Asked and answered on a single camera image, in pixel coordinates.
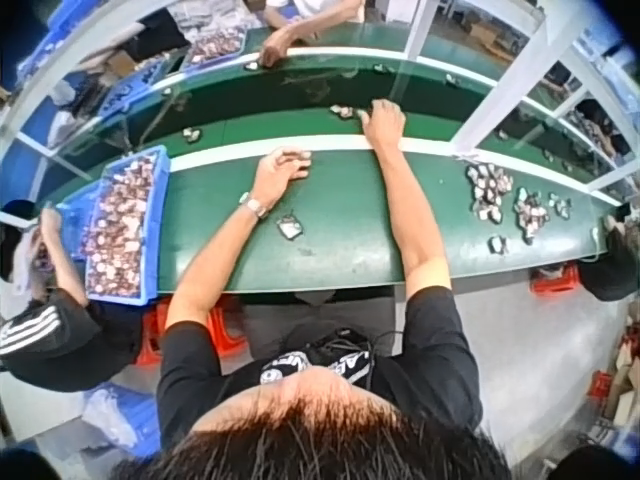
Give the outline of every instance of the brown item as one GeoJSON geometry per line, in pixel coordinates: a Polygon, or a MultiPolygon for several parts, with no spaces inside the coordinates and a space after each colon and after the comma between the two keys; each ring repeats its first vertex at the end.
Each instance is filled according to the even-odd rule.
{"type": "Polygon", "coordinates": [[[136,70],[136,62],[124,50],[119,50],[107,60],[109,70],[120,78],[128,77],[136,70]]]}

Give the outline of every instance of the hand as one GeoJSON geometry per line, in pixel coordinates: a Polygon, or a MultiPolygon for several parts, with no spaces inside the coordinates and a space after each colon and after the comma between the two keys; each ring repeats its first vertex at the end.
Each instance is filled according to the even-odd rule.
{"type": "Polygon", "coordinates": [[[258,163],[251,198],[271,210],[287,190],[290,180],[309,176],[311,152],[295,147],[279,148],[258,163]]]}
{"type": "Polygon", "coordinates": [[[374,149],[398,148],[406,117],[400,107],[389,100],[374,100],[371,116],[359,110],[362,130],[374,149]]]}
{"type": "Polygon", "coordinates": [[[44,207],[40,213],[40,233],[46,242],[60,235],[62,227],[62,217],[57,210],[51,207],[44,207]]]}
{"type": "Polygon", "coordinates": [[[293,33],[291,26],[286,26],[276,30],[269,35],[269,38],[267,38],[262,44],[258,63],[266,68],[273,67],[276,63],[287,56],[289,47],[295,41],[296,36],[293,33]]]}

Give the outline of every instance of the black t-shirt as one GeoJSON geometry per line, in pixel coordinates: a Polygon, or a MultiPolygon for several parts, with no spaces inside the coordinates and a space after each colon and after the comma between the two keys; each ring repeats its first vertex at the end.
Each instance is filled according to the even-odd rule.
{"type": "Polygon", "coordinates": [[[370,382],[371,392],[409,416],[431,415],[443,423],[478,426],[478,367],[449,289],[425,288],[408,301],[400,355],[371,357],[366,348],[333,351],[331,341],[343,333],[318,342],[317,325],[310,324],[311,346],[284,350],[272,360],[257,360],[222,375],[206,328],[196,322],[173,325],[164,337],[157,391],[163,446],[179,442],[202,415],[227,398],[309,365],[326,366],[359,387],[370,382]]]}
{"type": "Polygon", "coordinates": [[[144,30],[121,45],[136,62],[189,45],[166,8],[138,20],[144,30]]]}
{"type": "Polygon", "coordinates": [[[84,309],[59,289],[0,327],[0,361],[23,382],[78,392],[133,363],[141,341],[139,308],[90,302],[84,309]]]}

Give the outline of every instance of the blue bin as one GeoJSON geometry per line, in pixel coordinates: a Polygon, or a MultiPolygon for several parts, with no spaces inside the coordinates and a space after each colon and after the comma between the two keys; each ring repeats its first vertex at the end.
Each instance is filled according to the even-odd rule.
{"type": "Polygon", "coordinates": [[[242,52],[244,52],[244,49],[246,47],[247,30],[244,27],[231,27],[230,29],[236,30],[238,36],[242,37],[241,45],[240,45],[240,48],[238,48],[238,50],[236,50],[235,52],[232,52],[232,53],[228,53],[226,55],[221,55],[219,57],[212,58],[211,60],[208,60],[208,61],[205,61],[205,62],[202,62],[202,63],[192,63],[193,62],[193,57],[194,57],[194,55],[196,55],[196,53],[198,51],[198,42],[202,41],[205,38],[207,38],[207,34],[206,33],[202,34],[202,36],[200,38],[196,39],[196,41],[193,43],[193,45],[191,46],[191,48],[187,52],[187,55],[184,57],[184,61],[182,62],[182,65],[180,66],[180,71],[181,72],[185,72],[187,74],[196,73],[196,72],[211,68],[214,65],[218,65],[218,64],[224,63],[224,62],[228,62],[229,60],[240,56],[242,54],[242,52]]]}
{"type": "Polygon", "coordinates": [[[27,60],[18,69],[18,83],[22,84],[33,76],[38,69],[49,60],[49,56],[55,51],[56,46],[60,42],[63,42],[69,36],[69,33],[69,31],[63,29],[52,30],[47,33],[38,46],[33,49],[33,52],[27,60]]]}
{"type": "Polygon", "coordinates": [[[152,62],[143,69],[120,80],[105,97],[98,116],[106,118],[119,111],[127,111],[131,103],[149,91],[159,77],[164,75],[162,68],[166,60],[152,62]]]}
{"type": "Polygon", "coordinates": [[[135,432],[137,440],[134,445],[120,444],[110,438],[107,441],[135,457],[146,457],[160,451],[158,407],[154,396],[107,382],[85,392],[85,399],[102,389],[115,398],[118,410],[135,432]]]}
{"type": "Polygon", "coordinates": [[[62,0],[47,20],[49,30],[72,32],[91,12],[107,3],[106,0],[62,0]]]}
{"type": "MultiPolygon", "coordinates": [[[[169,182],[169,172],[171,168],[171,159],[167,156],[165,147],[152,147],[142,152],[130,155],[122,160],[117,160],[107,165],[100,178],[98,187],[98,201],[94,204],[93,215],[91,219],[91,228],[97,228],[96,222],[99,218],[99,205],[106,189],[111,183],[111,178],[116,173],[122,172],[129,164],[138,157],[157,154],[155,167],[153,172],[153,186],[147,199],[147,210],[144,217],[143,233],[140,239],[142,243],[142,254],[140,260],[140,296],[139,297],[118,297],[111,295],[99,295],[88,291],[88,297],[92,300],[100,300],[103,302],[121,303],[125,305],[142,306],[149,303],[158,296],[158,255],[160,249],[160,227],[162,222],[162,211],[164,206],[164,197],[167,193],[167,185],[169,182]]],[[[87,281],[88,273],[93,268],[91,257],[87,257],[87,268],[85,270],[85,286],[89,285],[87,281]]]]}
{"type": "Polygon", "coordinates": [[[91,226],[91,216],[98,198],[99,182],[95,181],[66,197],[56,205],[62,215],[62,245],[71,258],[83,261],[83,238],[91,226]]]}

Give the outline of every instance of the stool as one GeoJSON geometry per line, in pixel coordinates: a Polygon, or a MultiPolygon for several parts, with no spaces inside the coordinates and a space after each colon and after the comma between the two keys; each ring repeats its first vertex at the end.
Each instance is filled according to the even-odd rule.
{"type": "MultiPolygon", "coordinates": [[[[145,314],[142,349],[136,365],[155,365],[162,360],[159,339],[165,331],[170,303],[171,297],[164,297],[145,314]]],[[[247,347],[247,339],[244,335],[233,337],[229,335],[225,326],[225,309],[235,310],[238,307],[239,302],[236,297],[223,295],[209,312],[207,330],[220,358],[235,355],[247,347]]]]}
{"type": "Polygon", "coordinates": [[[564,267],[562,276],[549,279],[544,277],[532,278],[529,282],[529,290],[542,297],[553,296],[559,293],[573,290],[580,284],[578,267],[575,264],[564,267]]]}

